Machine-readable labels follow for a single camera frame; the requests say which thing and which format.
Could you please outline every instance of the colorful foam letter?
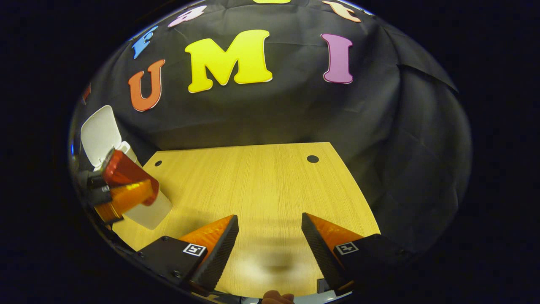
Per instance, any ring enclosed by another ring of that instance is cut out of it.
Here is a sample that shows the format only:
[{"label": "colorful foam letter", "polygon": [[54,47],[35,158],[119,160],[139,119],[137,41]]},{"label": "colorful foam letter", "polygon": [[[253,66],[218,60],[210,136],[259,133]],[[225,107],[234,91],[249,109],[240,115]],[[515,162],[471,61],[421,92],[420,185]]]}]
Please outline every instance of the colorful foam letter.
[{"label": "colorful foam letter", "polygon": [[273,3],[273,4],[284,4],[289,3],[291,0],[253,0],[255,3]]},{"label": "colorful foam letter", "polygon": [[227,51],[212,39],[202,39],[185,49],[191,54],[191,84],[187,90],[197,93],[212,88],[212,81],[206,78],[206,68],[221,85],[226,85],[234,65],[238,61],[238,73],[234,81],[239,84],[267,82],[272,73],[266,69],[264,42],[270,33],[265,30],[248,30],[239,33]]},{"label": "colorful foam letter", "polygon": [[148,46],[150,38],[154,35],[152,32],[156,30],[157,25],[150,29],[146,34],[144,34],[143,37],[141,37],[137,42],[133,44],[131,47],[135,51],[135,55],[133,56],[133,59],[136,59],[139,57],[139,54]]},{"label": "colorful foam letter", "polygon": [[192,20],[192,19],[195,19],[197,17],[199,17],[200,15],[203,14],[204,12],[204,9],[206,9],[206,5],[203,5],[203,6],[199,6],[197,8],[194,8],[192,10],[189,10],[185,13],[183,13],[182,15],[178,16],[176,18],[175,21],[169,23],[169,25],[167,27],[171,28],[175,25],[178,25],[184,21],[189,21],[189,20]]},{"label": "colorful foam letter", "polygon": [[327,82],[351,83],[353,75],[349,73],[349,47],[353,43],[344,37],[322,34],[328,43],[328,71],[323,75]]},{"label": "colorful foam letter", "polygon": [[334,10],[334,13],[340,15],[341,17],[354,21],[354,22],[361,22],[360,19],[351,16],[351,12],[354,12],[352,9],[348,9],[345,6],[343,6],[341,3],[336,2],[330,2],[330,1],[323,1],[323,3],[326,3],[332,7],[332,10]]},{"label": "colorful foam letter", "polygon": [[152,92],[147,98],[143,97],[140,91],[140,80],[143,78],[144,72],[140,71],[133,75],[127,82],[130,85],[131,104],[135,110],[144,112],[156,106],[161,98],[161,67],[165,64],[165,60],[158,60],[148,67],[150,73],[150,84]]}]

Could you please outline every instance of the table surface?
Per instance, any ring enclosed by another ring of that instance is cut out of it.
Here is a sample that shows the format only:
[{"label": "table surface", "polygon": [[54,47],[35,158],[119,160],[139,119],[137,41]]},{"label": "table surface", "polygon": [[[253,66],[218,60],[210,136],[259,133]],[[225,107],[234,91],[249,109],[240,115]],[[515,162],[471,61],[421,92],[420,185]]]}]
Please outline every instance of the table surface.
[{"label": "table surface", "polygon": [[[316,163],[307,160],[319,158]],[[172,210],[154,230],[125,217],[113,230],[134,250],[238,215],[239,233],[216,290],[303,296],[323,278],[301,230],[302,212],[363,236],[380,233],[347,167],[328,142],[159,151],[144,169]]]}]

